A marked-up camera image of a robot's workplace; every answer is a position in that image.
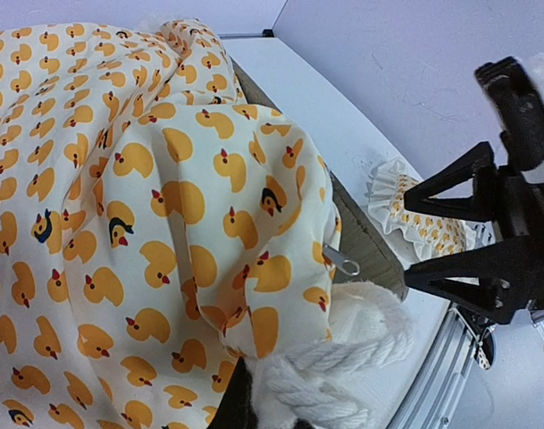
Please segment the duck print ruffled cushion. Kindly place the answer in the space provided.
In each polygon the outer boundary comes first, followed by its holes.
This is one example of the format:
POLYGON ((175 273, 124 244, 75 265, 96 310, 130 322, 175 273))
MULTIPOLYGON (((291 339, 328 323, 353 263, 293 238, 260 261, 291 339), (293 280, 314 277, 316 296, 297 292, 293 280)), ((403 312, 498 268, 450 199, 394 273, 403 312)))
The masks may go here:
POLYGON ((207 428, 240 358, 257 428, 372 428, 357 372, 413 345, 397 296, 228 312, 213 156, 234 70, 196 20, 0 31, 0 428, 207 428))

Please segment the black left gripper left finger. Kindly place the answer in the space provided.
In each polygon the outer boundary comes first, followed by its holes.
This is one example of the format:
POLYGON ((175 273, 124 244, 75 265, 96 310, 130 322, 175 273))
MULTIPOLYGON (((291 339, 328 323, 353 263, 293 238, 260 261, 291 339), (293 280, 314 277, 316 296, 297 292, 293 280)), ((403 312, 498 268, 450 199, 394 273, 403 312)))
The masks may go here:
POLYGON ((235 366, 229 385, 208 429, 256 429, 258 417, 252 407, 253 377, 245 359, 235 366))

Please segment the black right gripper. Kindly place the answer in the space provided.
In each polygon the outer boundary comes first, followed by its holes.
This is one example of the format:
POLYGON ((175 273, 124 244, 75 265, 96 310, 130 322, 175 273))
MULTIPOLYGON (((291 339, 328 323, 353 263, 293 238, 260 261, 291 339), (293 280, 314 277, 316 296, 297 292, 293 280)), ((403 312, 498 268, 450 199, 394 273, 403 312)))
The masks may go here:
POLYGON ((444 298, 495 324, 520 309, 544 309, 544 184, 530 184, 509 166, 496 167, 482 141, 448 167, 404 193, 410 212, 492 221, 496 242, 432 258, 404 272, 405 285, 444 298), (439 195, 470 181, 464 198, 439 195))

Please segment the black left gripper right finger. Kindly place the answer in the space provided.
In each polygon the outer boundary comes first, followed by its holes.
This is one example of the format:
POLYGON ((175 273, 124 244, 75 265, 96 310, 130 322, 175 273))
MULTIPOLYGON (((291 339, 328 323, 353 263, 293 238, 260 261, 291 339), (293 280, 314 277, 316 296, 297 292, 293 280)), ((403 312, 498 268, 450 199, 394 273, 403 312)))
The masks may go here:
POLYGON ((304 419, 298 419, 294 423, 293 429, 315 429, 315 427, 304 419))

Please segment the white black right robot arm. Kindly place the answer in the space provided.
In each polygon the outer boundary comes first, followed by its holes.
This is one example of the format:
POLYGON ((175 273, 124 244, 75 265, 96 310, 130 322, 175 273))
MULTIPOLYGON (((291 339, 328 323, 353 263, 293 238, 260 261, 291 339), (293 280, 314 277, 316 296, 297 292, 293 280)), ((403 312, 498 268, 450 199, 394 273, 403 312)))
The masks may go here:
POLYGON ((544 54, 485 63, 474 73, 498 112, 507 163, 482 141, 408 190, 406 210, 491 223, 495 242, 412 265, 406 286, 495 324, 533 304, 544 310, 544 54))

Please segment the wooden pet bed frame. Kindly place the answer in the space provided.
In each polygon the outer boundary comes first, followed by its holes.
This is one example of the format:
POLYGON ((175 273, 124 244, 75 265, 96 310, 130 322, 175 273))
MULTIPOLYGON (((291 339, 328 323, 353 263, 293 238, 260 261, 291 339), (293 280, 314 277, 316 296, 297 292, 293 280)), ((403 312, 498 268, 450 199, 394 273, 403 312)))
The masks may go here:
POLYGON ((214 292, 228 312, 292 306, 325 314, 344 279, 330 249, 353 257, 359 279, 406 295, 399 262, 373 223, 329 170, 312 139, 241 69, 230 118, 234 140, 213 156, 229 188, 218 211, 226 256, 214 292))

